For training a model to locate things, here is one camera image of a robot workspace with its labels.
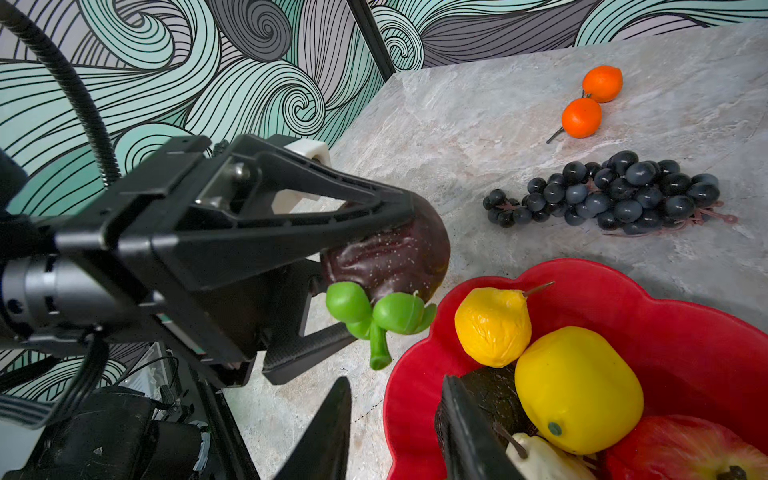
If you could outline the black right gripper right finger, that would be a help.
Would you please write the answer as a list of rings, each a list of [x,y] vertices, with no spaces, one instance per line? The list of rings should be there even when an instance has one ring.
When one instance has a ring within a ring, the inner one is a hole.
[[[523,479],[458,377],[443,380],[439,445],[448,479]]]

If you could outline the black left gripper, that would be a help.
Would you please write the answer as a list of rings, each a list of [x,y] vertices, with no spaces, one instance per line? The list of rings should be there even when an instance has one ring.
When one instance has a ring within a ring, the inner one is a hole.
[[[112,343],[163,342],[214,385],[242,386],[259,346],[246,289],[293,263],[262,368],[284,385],[356,341],[339,322],[305,332],[327,283],[304,258],[410,222],[414,196],[252,135],[214,158],[209,146],[168,140],[66,221],[53,302],[61,321],[100,327]]]

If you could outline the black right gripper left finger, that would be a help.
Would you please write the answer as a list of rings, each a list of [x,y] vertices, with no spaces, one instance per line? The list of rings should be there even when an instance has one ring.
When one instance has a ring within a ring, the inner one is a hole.
[[[339,377],[274,479],[344,480],[349,456],[351,407],[350,382],[347,377]]]

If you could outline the dark avocado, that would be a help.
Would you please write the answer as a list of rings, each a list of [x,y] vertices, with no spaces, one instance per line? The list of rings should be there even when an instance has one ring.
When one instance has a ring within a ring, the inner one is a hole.
[[[490,425],[499,423],[509,434],[535,434],[515,387],[513,362],[503,368],[482,367],[459,378]]]

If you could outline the beige garlic bulb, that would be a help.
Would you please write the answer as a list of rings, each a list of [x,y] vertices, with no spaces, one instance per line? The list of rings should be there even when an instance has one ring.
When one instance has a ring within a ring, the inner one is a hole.
[[[596,479],[584,463],[541,437],[510,434],[499,422],[493,423],[493,429],[508,442],[506,455],[524,479]]]

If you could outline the large yellow lemon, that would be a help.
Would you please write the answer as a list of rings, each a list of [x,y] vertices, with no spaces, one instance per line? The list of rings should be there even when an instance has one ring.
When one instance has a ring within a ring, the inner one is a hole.
[[[564,327],[534,342],[517,361],[515,386],[544,438],[575,455],[615,445],[644,411],[633,370],[605,338],[581,327]]]

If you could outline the small wrinkled yellow fruit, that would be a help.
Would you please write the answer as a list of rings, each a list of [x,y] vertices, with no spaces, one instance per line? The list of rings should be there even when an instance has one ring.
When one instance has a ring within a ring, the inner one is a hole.
[[[528,298],[554,284],[551,281],[528,291],[473,289],[454,316],[457,338],[465,353],[491,368],[503,368],[517,360],[532,337]]]

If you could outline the dark brown passion fruit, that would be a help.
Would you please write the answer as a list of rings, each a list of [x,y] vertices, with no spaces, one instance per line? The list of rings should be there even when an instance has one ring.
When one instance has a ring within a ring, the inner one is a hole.
[[[412,197],[409,222],[320,255],[328,288],[329,314],[370,346],[369,365],[392,362],[387,335],[419,334],[432,325],[431,302],[449,266],[450,242],[444,223],[423,197]]]

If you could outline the red apple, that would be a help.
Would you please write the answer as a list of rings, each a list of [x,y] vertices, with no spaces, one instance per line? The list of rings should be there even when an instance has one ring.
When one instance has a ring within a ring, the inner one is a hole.
[[[765,479],[767,455],[707,420],[648,416],[601,454],[604,479]]]

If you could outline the red flower-shaped fruit bowl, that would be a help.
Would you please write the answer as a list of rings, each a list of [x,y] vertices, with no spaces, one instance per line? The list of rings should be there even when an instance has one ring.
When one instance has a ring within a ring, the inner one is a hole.
[[[446,475],[434,429],[443,380],[477,368],[458,341],[454,315],[472,290],[483,287],[540,287],[540,297],[528,306],[535,337],[566,326],[595,331],[637,375],[648,414],[709,420],[766,449],[767,337],[762,331],[713,308],[655,299],[606,265],[564,258],[513,279],[473,278],[446,294],[429,335],[400,358],[387,384],[383,426],[391,478]]]

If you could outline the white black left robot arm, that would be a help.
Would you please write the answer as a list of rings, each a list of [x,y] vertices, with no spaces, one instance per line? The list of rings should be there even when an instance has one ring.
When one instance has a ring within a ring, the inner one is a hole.
[[[80,213],[1,212],[1,417],[41,432],[17,479],[187,479],[253,466],[220,398],[258,354],[285,384],[349,345],[304,331],[316,255],[409,223],[412,192],[252,135],[167,140]]]

